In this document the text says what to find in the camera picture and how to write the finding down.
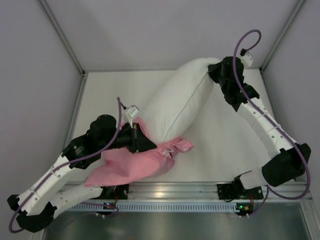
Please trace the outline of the white pillow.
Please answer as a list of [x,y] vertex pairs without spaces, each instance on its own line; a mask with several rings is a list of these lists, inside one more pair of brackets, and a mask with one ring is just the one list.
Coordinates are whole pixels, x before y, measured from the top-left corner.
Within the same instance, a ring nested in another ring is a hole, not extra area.
[[161,144],[183,135],[213,90],[209,66],[220,62],[213,57],[197,58],[165,79],[139,114],[150,140]]

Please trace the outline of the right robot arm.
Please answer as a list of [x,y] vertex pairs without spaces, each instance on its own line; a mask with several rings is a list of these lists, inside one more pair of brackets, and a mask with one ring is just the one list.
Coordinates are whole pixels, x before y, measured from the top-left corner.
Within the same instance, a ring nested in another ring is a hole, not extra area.
[[270,160],[234,178],[239,191],[278,187],[303,174],[311,155],[307,143],[291,138],[265,108],[255,88],[245,83],[244,64],[231,56],[208,66],[209,77],[220,86],[225,101],[250,125],[267,150]]

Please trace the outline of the pink floral pillowcase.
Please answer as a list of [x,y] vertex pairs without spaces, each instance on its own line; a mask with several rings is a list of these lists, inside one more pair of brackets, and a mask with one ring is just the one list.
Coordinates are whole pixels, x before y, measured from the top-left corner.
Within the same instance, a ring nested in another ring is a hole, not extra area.
[[175,138],[158,144],[155,149],[140,153],[131,153],[126,148],[104,151],[104,164],[89,174],[84,185],[119,186],[166,174],[175,165],[178,154],[194,148],[189,140],[182,137],[182,133],[174,133],[173,136]]

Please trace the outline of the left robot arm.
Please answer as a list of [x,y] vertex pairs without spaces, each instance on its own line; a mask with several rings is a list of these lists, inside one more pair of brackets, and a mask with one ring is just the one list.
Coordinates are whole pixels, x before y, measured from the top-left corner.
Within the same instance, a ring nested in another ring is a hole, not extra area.
[[126,148],[136,154],[157,146],[139,123],[121,124],[111,115],[101,115],[90,124],[86,134],[73,139],[53,166],[27,191],[12,194],[7,203],[14,211],[12,221],[31,233],[45,229],[64,211],[90,199],[101,199],[112,193],[111,187],[78,185],[65,192],[69,180],[84,173],[105,150]]

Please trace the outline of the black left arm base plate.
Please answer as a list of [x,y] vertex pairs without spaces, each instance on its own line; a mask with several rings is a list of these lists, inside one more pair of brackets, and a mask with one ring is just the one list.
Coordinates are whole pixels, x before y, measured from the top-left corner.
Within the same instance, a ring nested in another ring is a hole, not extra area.
[[129,184],[103,187],[99,199],[104,200],[127,200]]

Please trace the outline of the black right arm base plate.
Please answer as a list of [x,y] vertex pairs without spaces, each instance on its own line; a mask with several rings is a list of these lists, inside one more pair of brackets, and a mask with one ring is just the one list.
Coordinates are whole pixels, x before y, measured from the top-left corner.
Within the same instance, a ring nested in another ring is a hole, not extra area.
[[226,202],[233,200],[263,200],[264,195],[261,187],[242,189],[234,182],[217,185],[218,199]]

